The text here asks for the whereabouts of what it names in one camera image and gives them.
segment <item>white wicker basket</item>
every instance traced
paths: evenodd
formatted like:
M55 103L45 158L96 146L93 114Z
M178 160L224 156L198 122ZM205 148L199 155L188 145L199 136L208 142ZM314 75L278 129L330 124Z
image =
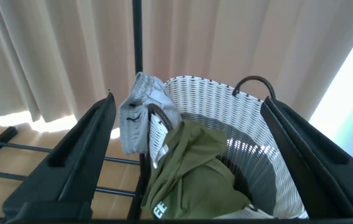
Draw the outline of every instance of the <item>white wicker basket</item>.
M244 176L245 180L236 177L236 181L245 185L239 187L248 184L255 206L278 218L307 217L283 157L261 117L261 100L242 92L233 96L234 88L199 77L174 77L166 87L183 118L225 131L228 149L221 160L234 174ZM151 115L150 149L167 147L162 146L168 132L165 120L157 113Z

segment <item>curtain fold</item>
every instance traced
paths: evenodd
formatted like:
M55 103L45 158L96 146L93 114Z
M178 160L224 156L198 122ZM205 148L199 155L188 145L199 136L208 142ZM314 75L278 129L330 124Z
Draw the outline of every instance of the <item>curtain fold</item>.
M232 86L260 75L306 119L352 46L350 0L143 0L145 72ZM0 0L0 116L78 119L107 89L119 106L133 80L131 1Z

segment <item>floor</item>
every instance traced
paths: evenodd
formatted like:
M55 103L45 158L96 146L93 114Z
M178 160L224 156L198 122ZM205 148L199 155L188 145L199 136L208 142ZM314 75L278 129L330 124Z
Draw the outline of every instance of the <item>floor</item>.
M6 127L0 126L0 133L5 129ZM53 148L67 133L67 131L38 133L31 130L28 124L18 126L17 130L19 134L10 142L48 148ZM46 155L45 152L4 147L0 149L0 172L29 175ZM138 155L126 156L122 153L119 139L110 140L106 156L138 160ZM138 177L139 166L104 161L98 186L134 191ZM0 217L3 216L1 209L3 201L20 183L18 180L0 178ZM131 201L131 197L96 192L92 202L93 217L124 219ZM143 212L141 218L150 216Z

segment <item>light gray garment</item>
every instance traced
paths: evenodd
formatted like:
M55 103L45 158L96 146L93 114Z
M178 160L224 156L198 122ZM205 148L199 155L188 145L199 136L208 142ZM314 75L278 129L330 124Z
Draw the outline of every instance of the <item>light gray garment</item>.
M150 103L155 103L165 112L173 128L177 127L182 121L182 117L164 83L157 77L139 72L136 75L129 97L120 106L120 139L124 154L148 151L149 120L147 106ZM157 155L166 152L150 151L150 153ZM156 156L156 160L158 161L162 156Z

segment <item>brown basket handle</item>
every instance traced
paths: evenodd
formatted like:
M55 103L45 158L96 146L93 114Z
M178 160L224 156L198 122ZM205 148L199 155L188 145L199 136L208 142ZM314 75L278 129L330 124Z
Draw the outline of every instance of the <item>brown basket handle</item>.
M272 99L274 99L274 100L276 99L275 90L273 89L273 87L270 84L270 82L266 78L263 78L263 77L260 77L260 76L256 76L256 75L251 75L251 76L245 77L241 81L239 81L239 83L234 88L232 95L236 96L237 93L240 91L240 86L243 85L243 83L245 83L246 81L249 81L249 80L257 80L257 81L262 82L263 84L265 84L265 86L269 90L270 97Z

